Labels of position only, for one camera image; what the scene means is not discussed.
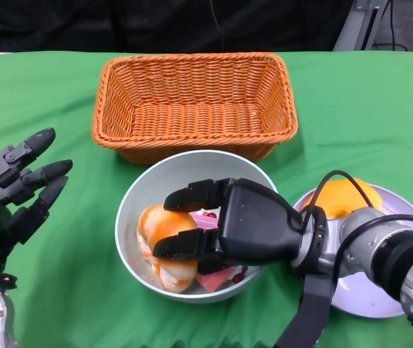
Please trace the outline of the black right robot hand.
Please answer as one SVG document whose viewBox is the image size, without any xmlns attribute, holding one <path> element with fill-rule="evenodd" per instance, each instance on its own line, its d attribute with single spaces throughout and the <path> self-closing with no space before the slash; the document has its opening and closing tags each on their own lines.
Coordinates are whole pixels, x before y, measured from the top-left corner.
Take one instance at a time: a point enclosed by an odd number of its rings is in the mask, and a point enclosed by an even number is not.
<svg viewBox="0 0 413 348">
<path fill-rule="evenodd" d="M 232 266 L 294 260 L 302 216 L 278 193 L 245 178 L 189 183 L 164 201 L 171 212 L 219 209 L 217 227 L 181 231 L 155 243 L 161 260 L 197 261 L 207 275 Z"/>
</svg>

